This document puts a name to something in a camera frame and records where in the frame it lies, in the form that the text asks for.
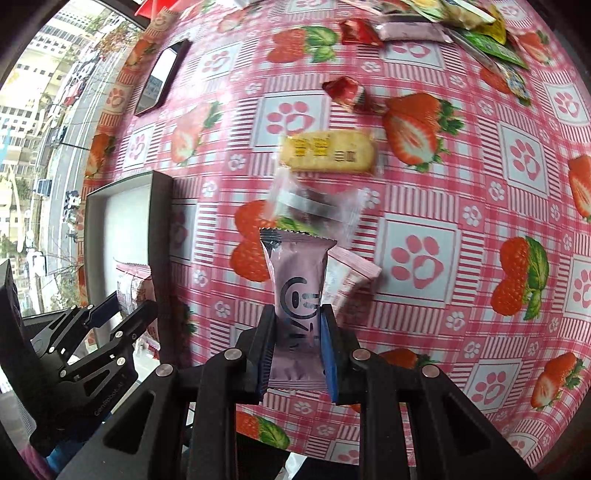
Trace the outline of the blue gloved left hand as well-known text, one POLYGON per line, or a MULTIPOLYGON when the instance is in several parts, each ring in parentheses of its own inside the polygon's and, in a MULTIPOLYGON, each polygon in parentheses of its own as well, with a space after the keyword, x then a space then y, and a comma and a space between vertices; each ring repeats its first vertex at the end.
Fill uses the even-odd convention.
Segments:
POLYGON ((85 446, 86 442, 66 440, 59 442, 52 452, 46 457, 48 467, 57 476, 72 460, 72 458, 85 446))

